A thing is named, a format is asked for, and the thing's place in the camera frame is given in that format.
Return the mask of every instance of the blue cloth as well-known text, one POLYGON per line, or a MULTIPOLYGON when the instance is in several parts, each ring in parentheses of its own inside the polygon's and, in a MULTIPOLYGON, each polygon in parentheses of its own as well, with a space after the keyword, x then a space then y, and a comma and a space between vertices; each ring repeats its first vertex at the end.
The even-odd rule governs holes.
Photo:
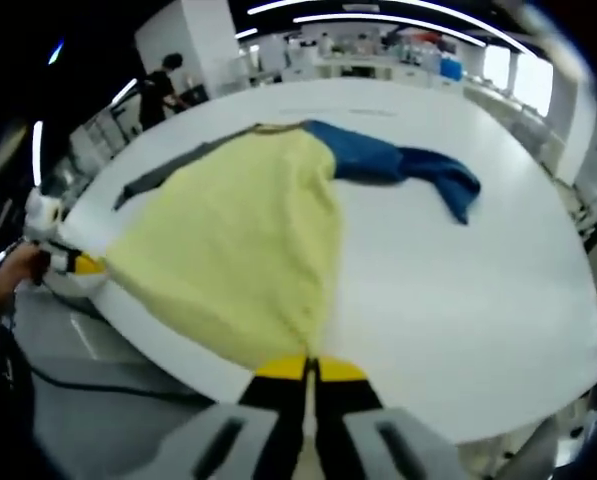
POLYGON ((376 138, 318 121, 305 130, 332 151, 335 178, 402 182, 410 177, 433 183, 454 218, 468 223, 469 206, 480 193, 480 182, 462 163, 437 152, 398 148, 376 138))

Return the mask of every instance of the window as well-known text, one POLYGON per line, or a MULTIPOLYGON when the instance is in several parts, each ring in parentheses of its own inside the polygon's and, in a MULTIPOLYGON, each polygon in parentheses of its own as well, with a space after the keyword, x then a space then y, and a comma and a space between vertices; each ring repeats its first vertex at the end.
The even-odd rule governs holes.
POLYGON ((493 45, 485 48, 485 64, 483 77, 491 80, 494 86, 505 90, 509 86, 509 62, 511 52, 508 48, 493 45))
POLYGON ((534 107, 543 117, 549 112, 554 67, 541 58, 520 55, 514 85, 514 96, 522 103, 534 107))

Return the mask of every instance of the table surface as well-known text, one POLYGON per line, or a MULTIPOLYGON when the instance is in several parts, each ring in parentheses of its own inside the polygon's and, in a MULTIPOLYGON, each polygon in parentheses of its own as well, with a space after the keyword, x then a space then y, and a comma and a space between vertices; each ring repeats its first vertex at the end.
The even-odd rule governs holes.
MULTIPOLYGON (((61 227, 102 255, 154 193, 112 205, 153 167, 255 122, 318 119, 467 165, 482 193, 457 225, 434 187, 336 182, 345 226, 325 350, 362 367, 387 406, 453 442, 550 415, 597 380, 597 300, 574 225, 529 154, 461 96, 335 79, 247 90, 184 112, 131 143, 61 227)), ((214 399, 251 374, 169 330, 114 282, 92 299, 147 357, 214 399)))

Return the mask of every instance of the yellow cloth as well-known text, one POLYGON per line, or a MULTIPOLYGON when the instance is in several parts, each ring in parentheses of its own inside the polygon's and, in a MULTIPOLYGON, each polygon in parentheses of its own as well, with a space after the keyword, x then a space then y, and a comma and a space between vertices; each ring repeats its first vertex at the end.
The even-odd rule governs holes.
POLYGON ((301 129, 238 137, 165 182, 109 248, 111 275, 164 324, 247 368, 315 354, 340 243, 334 168, 301 129))

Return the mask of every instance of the human hand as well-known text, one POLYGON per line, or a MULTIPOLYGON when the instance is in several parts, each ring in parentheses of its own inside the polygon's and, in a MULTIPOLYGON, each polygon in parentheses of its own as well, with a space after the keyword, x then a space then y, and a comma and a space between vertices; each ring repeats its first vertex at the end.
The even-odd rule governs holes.
POLYGON ((36 245, 23 243, 0 266, 0 312, 20 282, 40 278, 49 266, 49 255, 36 245))

